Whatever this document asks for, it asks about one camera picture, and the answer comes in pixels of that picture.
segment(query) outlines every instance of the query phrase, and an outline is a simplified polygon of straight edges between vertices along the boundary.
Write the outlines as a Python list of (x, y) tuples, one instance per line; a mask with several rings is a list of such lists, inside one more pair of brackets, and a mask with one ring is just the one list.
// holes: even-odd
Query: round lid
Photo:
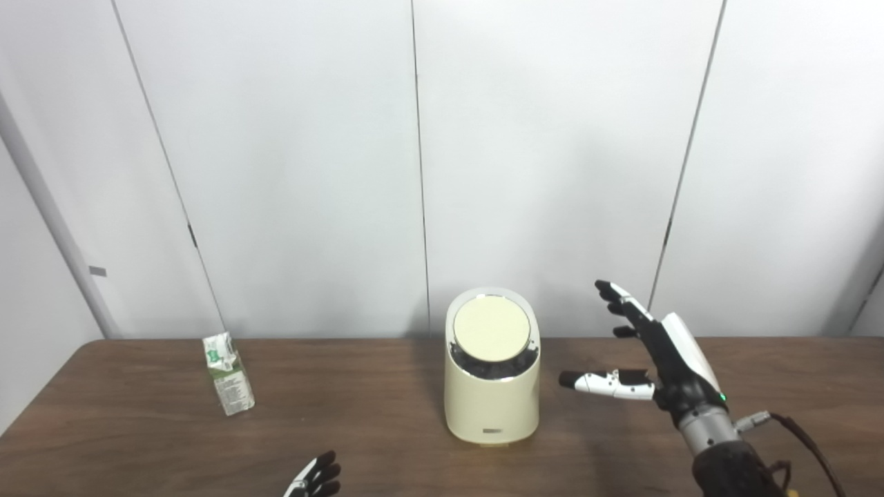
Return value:
[(479, 295), (458, 309), (453, 327), (454, 338), (464, 352), (498, 363), (522, 352), (531, 325), (515, 302), (499, 295)]

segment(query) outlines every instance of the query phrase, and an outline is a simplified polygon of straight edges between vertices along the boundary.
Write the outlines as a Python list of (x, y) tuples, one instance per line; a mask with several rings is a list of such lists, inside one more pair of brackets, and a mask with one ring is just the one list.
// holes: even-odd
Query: wooden table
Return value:
[[(735, 417), (789, 414), (849, 495), (884, 494), (884, 340), (701, 339)], [(690, 455), (649, 402), (579, 394), (563, 369), (649, 365), (634, 340), (543, 342), (541, 423), (528, 440), (457, 440), (437, 340), (240, 340), (255, 408), (225, 417), (198, 340), (86, 345), (0, 438), (0, 495), (278, 497), (333, 448), (344, 496), (699, 495)], [(802, 497), (831, 491), (768, 424), (747, 439), (791, 459)]]

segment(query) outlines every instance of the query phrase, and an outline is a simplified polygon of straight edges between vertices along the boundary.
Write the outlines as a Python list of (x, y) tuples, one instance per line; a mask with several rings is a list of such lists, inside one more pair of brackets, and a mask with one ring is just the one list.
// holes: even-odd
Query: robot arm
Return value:
[(304, 469), (294, 477), (283, 497), (327, 497), (340, 490), (340, 483), (333, 481), (340, 474), (340, 465), (333, 464), (334, 451), (310, 461)]
[(614, 283), (599, 280), (596, 288), (608, 310), (629, 321), (614, 335), (642, 341), (659, 379), (651, 382), (646, 371), (635, 370), (565, 371), (560, 384), (591, 394), (653, 399), (669, 413), (694, 455), (694, 479), (704, 497), (784, 497), (771, 471), (734, 427), (718, 380), (682, 320), (675, 314), (654, 319)]

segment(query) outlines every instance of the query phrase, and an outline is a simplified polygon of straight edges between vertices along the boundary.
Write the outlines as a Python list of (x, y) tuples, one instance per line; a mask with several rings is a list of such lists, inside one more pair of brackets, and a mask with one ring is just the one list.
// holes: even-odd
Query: white wall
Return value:
[(0, 95), (115, 337), (222, 329), (111, 2), (0, 2)]
[(547, 336), (608, 335), (595, 279), (642, 300), (719, 2), (415, 1), (432, 323), (471, 287)]
[(426, 330), (409, 1), (118, 6), (227, 327)]
[(884, 263), (884, 4), (728, 3), (652, 310), (845, 334)]
[[(0, 127), (112, 336), (219, 331), (201, 253), (240, 336), (438, 330), (486, 285), (607, 335), (592, 281), (652, 295), (720, 6), (415, 0), (415, 52), (408, 0), (121, 0), (158, 136), (113, 3), (7, 0)], [(882, 13), (728, 4), (655, 313), (847, 332), (884, 264)]]
[(102, 338), (0, 141), (0, 433), (84, 343)]

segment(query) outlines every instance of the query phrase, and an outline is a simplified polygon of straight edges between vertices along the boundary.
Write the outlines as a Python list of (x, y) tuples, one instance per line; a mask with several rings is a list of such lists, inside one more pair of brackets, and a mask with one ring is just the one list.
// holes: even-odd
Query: cable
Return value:
[(817, 458), (819, 465), (823, 467), (823, 471), (826, 472), (826, 476), (829, 478), (829, 482), (832, 483), (832, 488), (834, 489), (834, 494), (838, 497), (846, 497), (847, 494), (844, 493), (844, 487), (841, 486), (841, 481), (838, 480), (838, 477), (834, 474), (834, 470), (832, 469), (832, 465), (829, 464), (829, 461), (823, 455), (822, 452), (819, 451), (819, 447), (817, 447), (816, 442), (813, 441), (810, 435), (805, 432), (798, 423), (795, 422), (794, 419), (788, 416), (781, 416), (776, 413), (770, 413), (773, 419), (782, 424), (782, 427), (792, 432), (801, 443), (807, 447), (808, 450), (811, 451), (814, 457)]

